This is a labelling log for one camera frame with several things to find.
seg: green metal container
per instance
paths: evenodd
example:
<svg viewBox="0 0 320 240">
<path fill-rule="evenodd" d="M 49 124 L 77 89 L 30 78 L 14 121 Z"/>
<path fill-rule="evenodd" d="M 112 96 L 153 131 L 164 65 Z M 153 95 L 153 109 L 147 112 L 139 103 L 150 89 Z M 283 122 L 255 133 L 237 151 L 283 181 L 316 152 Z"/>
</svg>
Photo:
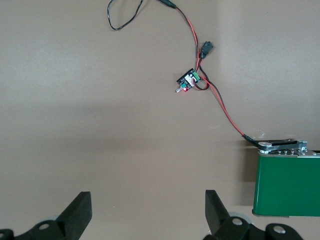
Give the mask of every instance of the green metal container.
<svg viewBox="0 0 320 240">
<path fill-rule="evenodd" d="M 308 149 L 260 151 L 253 213 L 320 217 L 320 154 Z"/>
</svg>

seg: green box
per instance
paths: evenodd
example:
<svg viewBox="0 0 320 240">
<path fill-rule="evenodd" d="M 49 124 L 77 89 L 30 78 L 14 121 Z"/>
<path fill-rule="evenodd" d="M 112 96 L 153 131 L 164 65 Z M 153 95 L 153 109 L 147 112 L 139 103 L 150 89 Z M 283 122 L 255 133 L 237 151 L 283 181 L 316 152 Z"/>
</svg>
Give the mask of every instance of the green box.
<svg viewBox="0 0 320 240">
<path fill-rule="evenodd" d="M 259 153 L 252 212 L 320 217 L 320 155 L 309 150 Z"/>
</svg>

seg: metal bracket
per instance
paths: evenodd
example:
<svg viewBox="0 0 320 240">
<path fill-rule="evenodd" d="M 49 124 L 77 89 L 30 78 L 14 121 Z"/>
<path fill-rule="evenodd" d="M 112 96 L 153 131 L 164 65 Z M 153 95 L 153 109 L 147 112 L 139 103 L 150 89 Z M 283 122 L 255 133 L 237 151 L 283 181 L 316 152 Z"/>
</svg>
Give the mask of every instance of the metal bracket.
<svg viewBox="0 0 320 240">
<path fill-rule="evenodd" d="M 271 151 L 285 150 L 285 149 L 295 149 L 298 148 L 299 151 L 303 152 L 307 149 L 307 141 L 296 140 L 293 138 L 284 140 L 264 140 L 257 141 L 258 149 L 262 154 L 268 154 Z"/>
</svg>

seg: beige surface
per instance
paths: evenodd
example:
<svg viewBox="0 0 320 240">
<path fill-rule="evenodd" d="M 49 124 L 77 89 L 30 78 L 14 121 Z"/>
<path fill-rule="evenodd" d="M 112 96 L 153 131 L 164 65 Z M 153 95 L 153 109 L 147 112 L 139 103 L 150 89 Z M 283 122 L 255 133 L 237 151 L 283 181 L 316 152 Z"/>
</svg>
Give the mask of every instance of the beige surface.
<svg viewBox="0 0 320 240">
<path fill-rule="evenodd" d="M 116 1 L 114 24 L 138 2 Z M 319 149 L 320 1 L 174 3 L 215 45 L 203 67 L 238 126 Z M 0 0 L 0 228 L 21 234 L 91 191 L 83 240 L 201 240 L 215 189 L 259 228 L 282 222 L 319 239 L 319 218 L 252 216 L 256 150 L 211 92 L 175 93 L 195 62 L 179 13 L 145 0 L 115 32 L 107 5 Z"/>
</svg>

